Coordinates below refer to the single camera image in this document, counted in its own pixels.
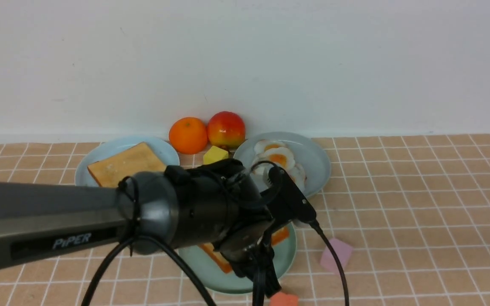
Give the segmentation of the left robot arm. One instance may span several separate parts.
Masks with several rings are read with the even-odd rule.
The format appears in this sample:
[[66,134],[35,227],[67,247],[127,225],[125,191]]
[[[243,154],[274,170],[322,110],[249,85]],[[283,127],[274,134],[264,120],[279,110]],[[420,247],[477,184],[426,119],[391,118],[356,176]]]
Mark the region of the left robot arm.
[[267,190],[257,190],[241,162],[228,159],[185,169],[125,176],[116,187],[0,182],[0,270],[117,243],[90,281],[89,306],[101,278],[125,248],[165,252],[189,277],[208,306],[215,302],[177,249],[211,243],[253,279],[260,298],[270,273],[271,234],[288,224],[284,209],[300,204],[301,191],[287,172],[269,164]]

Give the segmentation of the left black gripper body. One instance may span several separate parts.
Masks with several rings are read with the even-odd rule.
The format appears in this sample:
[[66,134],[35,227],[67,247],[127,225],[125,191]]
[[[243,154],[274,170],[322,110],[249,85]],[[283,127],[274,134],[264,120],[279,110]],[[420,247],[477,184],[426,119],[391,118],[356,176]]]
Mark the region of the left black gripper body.
[[272,234],[280,229],[274,230],[273,222],[261,217],[239,221],[224,237],[212,243],[214,250],[228,260],[237,277],[253,283],[253,306],[264,305],[266,298],[270,299],[282,289],[273,263],[274,246],[271,245]]

